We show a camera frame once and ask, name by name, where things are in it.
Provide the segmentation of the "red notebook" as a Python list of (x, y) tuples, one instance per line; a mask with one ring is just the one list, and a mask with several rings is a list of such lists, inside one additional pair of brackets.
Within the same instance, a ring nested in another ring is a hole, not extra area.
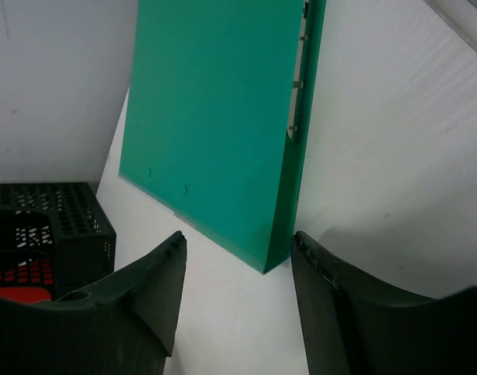
[(0, 298), (22, 304), (51, 301), (54, 284), (54, 270), (49, 259), (0, 263)]

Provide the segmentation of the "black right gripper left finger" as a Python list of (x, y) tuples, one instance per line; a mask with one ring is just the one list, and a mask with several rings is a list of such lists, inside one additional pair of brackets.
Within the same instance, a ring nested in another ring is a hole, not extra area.
[(0, 374), (162, 374), (187, 268), (176, 231), (147, 255), (56, 301), (0, 298)]

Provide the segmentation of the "green notebook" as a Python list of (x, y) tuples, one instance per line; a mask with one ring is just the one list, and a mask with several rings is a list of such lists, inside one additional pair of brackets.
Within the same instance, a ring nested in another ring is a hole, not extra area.
[(325, 9), (137, 7), (119, 175), (260, 273), (290, 254)]

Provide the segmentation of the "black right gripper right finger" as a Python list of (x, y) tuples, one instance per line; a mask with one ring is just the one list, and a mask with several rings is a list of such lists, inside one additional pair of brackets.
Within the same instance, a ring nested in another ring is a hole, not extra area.
[(303, 231), (291, 264), (310, 374), (477, 374), (477, 286), (417, 295)]

